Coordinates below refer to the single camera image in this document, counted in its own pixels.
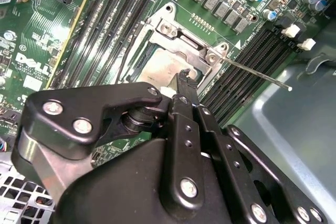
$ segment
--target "screw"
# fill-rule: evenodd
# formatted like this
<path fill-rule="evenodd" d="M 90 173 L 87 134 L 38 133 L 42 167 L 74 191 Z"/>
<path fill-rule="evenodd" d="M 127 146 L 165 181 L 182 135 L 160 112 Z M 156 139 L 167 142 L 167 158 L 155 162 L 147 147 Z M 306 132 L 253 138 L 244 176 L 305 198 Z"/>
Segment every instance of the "screw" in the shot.
<path fill-rule="evenodd" d="M 202 110 L 203 110 L 204 114 L 206 114 L 206 115 L 211 114 L 210 111 L 207 108 L 202 108 Z"/>
<path fill-rule="evenodd" d="M 188 104 L 188 100 L 185 98 L 185 97 L 180 97 L 180 100 L 185 103 L 185 104 Z"/>
<path fill-rule="evenodd" d="M 163 24 L 163 25 L 161 26 L 161 32 L 162 32 L 163 34 L 169 34 L 171 31 L 172 31 L 172 27 L 171 27 L 170 25 L 168 25 L 168 24 Z"/>
<path fill-rule="evenodd" d="M 72 124 L 75 131 L 81 134 L 87 134 L 92 131 L 92 125 L 89 121 L 85 119 L 77 119 Z"/>
<path fill-rule="evenodd" d="M 59 115 L 63 112 L 63 107 L 58 102 L 46 102 L 42 108 L 49 115 Z"/>
<path fill-rule="evenodd" d="M 310 208 L 310 212 L 319 222 L 322 222 L 322 217 L 314 208 Z"/>
<path fill-rule="evenodd" d="M 197 195 L 197 187 L 196 185 L 188 178 L 184 178 L 181 180 L 181 190 L 185 194 L 185 196 L 189 198 L 194 198 Z"/>
<path fill-rule="evenodd" d="M 308 213 L 305 211 L 305 209 L 303 207 L 298 207 L 298 213 L 303 220 L 305 220 L 305 221 L 310 220 Z"/>
<path fill-rule="evenodd" d="M 238 131 L 236 128 L 232 128 L 232 132 L 233 132 L 233 134 L 235 134 L 236 136 L 239 136 L 239 135 L 240 135 L 239 131 Z"/>
<path fill-rule="evenodd" d="M 148 88 L 147 90 L 148 90 L 148 92 L 150 92 L 152 95 L 157 95 L 157 94 L 158 94 L 155 88 Z"/>
<path fill-rule="evenodd" d="M 265 223 L 267 221 L 267 216 L 265 211 L 259 206 L 258 204 L 252 204 L 251 210 L 253 212 L 254 217 L 262 223 Z"/>

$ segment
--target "gray metal panel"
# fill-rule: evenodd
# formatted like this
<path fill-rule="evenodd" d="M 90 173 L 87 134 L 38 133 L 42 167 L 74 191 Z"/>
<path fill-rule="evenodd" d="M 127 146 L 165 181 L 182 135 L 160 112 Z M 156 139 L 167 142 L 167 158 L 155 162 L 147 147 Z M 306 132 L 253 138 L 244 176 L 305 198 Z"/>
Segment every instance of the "gray metal panel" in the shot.
<path fill-rule="evenodd" d="M 335 24 L 307 54 L 335 53 Z M 335 70 L 320 67 L 308 76 L 305 68 L 289 66 L 278 79 L 293 91 L 270 85 L 235 125 L 336 223 Z"/>

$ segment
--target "hole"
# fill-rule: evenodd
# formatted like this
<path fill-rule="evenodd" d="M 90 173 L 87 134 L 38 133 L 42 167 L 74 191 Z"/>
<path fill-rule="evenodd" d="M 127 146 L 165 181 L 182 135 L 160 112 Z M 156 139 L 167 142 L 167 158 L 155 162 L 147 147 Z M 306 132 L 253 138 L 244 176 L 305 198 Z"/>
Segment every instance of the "hole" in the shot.
<path fill-rule="evenodd" d="M 240 163 L 238 163 L 237 161 L 234 161 L 233 164 L 239 169 L 240 168 Z"/>
<path fill-rule="evenodd" d="M 32 207 L 32 206 L 28 206 L 25 210 L 25 213 L 23 214 L 24 216 L 27 217 L 34 217 L 35 214 L 37 212 L 37 208 L 36 207 Z"/>
<path fill-rule="evenodd" d="M 44 210 L 43 210 L 43 209 L 40 209 L 40 211 L 38 212 L 36 218 L 37 218 L 37 219 L 42 218 L 43 214 L 44 214 Z"/>
<path fill-rule="evenodd" d="M 16 196 L 18 195 L 18 193 L 19 193 L 19 191 L 10 188 L 6 192 L 5 197 L 9 198 L 9 199 L 15 199 Z"/>
<path fill-rule="evenodd" d="M 253 16 L 252 19 L 251 19 L 252 22 L 257 22 L 258 21 L 258 16 Z"/>
<path fill-rule="evenodd" d="M 16 188 L 22 188 L 24 183 L 25 183 L 25 182 L 24 182 L 23 180 L 21 180 L 21 179 L 16 179 L 16 180 L 14 180 L 12 186 L 14 186 L 14 187 L 16 187 Z"/>
<path fill-rule="evenodd" d="M 27 219 L 27 218 L 21 218 L 21 224 L 31 224 L 31 220 Z"/>
<path fill-rule="evenodd" d="M 4 186 L 2 186 L 2 187 L 0 188 L 0 196 L 5 192 L 6 188 L 7 188 L 7 187 L 4 187 Z"/>
<path fill-rule="evenodd" d="M 25 205 L 20 204 L 20 203 L 14 203 L 13 208 L 16 208 L 16 209 L 24 209 L 24 208 L 25 208 Z"/>
<path fill-rule="evenodd" d="M 36 188 L 36 191 L 38 192 L 38 193 L 43 193 L 43 191 L 44 191 L 44 189 L 42 188 L 42 187 L 37 187 Z"/>
<path fill-rule="evenodd" d="M 8 177 L 6 181 L 4 182 L 5 185 L 9 185 L 13 180 L 13 177 Z"/>
<path fill-rule="evenodd" d="M 27 182 L 27 184 L 25 185 L 24 190 L 26 191 L 34 191 L 36 185 L 31 183 L 31 182 Z"/>
<path fill-rule="evenodd" d="M 244 165 L 245 165 L 246 168 L 247 168 L 247 171 L 248 171 L 249 173 L 252 172 L 252 170 L 253 170 L 253 165 L 252 165 L 251 161 L 248 160 L 247 157 L 246 157 L 243 153 L 239 152 L 239 154 L 241 155 L 241 158 L 242 158 L 242 160 L 243 160 L 243 162 L 244 162 Z"/>
<path fill-rule="evenodd" d="M 266 207 L 270 206 L 271 205 L 271 194 L 267 190 L 266 186 L 258 180 L 253 181 L 253 183 L 256 186 L 258 193 L 260 194 L 260 197 L 262 201 L 264 202 L 264 204 L 266 205 Z"/>
<path fill-rule="evenodd" d="M 45 197 L 37 197 L 36 198 L 36 204 L 44 205 L 50 207 L 53 203 L 52 199 L 47 199 Z"/>
<path fill-rule="evenodd" d="M 28 202 L 29 198 L 30 198 L 30 194 L 22 192 L 20 193 L 17 200 L 22 201 L 22 202 Z"/>
<path fill-rule="evenodd" d="M 193 147 L 192 142 L 190 142 L 189 140 L 185 141 L 184 144 L 185 144 L 185 146 L 187 146 L 189 148 Z"/>

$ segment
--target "green circuit board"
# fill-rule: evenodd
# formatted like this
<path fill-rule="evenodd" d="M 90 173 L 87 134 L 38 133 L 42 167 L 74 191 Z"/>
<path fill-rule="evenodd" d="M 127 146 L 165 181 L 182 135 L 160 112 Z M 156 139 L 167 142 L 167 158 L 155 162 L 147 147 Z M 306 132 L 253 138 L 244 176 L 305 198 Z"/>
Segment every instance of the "green circuit board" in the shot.
<path fill-rule="evenodd" d="M 94 22 L 88 22 L 88 19 L 99 16 L 110 4 L 108 0 L 102 0 L 101 3 L 98 0 L 71 0 L 70 3 L 62 3 L 60 0 L 0 0 L 0 106 L 3 108 L 0 112 L 21 113 L 27 96 L 39 90 L 110 84 L 117 74 L 120 61 L 114 61 L 113 67 L 108 68 L 109 57 L 106 52 L 115 51 L 115 58 L 118 58 L 129 45 L 130 38 L 126 36 L 127 33 L 122 37 L 120 34 L 123 30 L 114 28 L 117 33 L 112 33 L 114 39 L 108 41 L 111 34 L 104 25 L 118 21 L 114 19 L 122 13 L 119 7 L 123 1 L 126 0 L 116 2 L 116 14 L 105 19 L 106 23 L 100 24 L 102 28 L 98 30 L 98 37 L 94 40 L 91 35 L 90 40 L 90 37 L 82 35 L 83 31 L 90 27 L 91 30 L 87 31 L 93 33 L 98 28 L 94 26 Z M 247 22 L 245 29 L 237 31 L 235 25 L 228 25 L 225 19 L 215 16 L 215 11 L 205 8 L 206 0 L 149 0 L 137 21 L 148 20 L 162 6 L 173 3 L 176 6 L 176 22 L 210 46 L 226 42 L 229 45 L 228 57 L 231 59 L 237 57 L 266 22 L 262 16 L 264 9 L 272 9 L 279 16 L 285 12 L 291 13 L 307 27 L 307 33 L 311 37 L 329 22 L 324 12 L 310 10 L 301 0 L 220 1 L 225 2 L 237 13 L 237 17 Z M 120 16 L 125 27 L 131 15 L 132 12 L 129 16 Z M 125 41 L 125 44 L 116 50 L 121 41 Z M 88 45 L 91 48 L 89 52 L 86 51 Z M 106 50 L 98 57 L 103 46 Z M 222 66 L 218 75 L 225 68 L 227 65 Z M 14 136 L 16 127 L 13 120 L 4 116 L 1 118 L 1 135 Z"/>

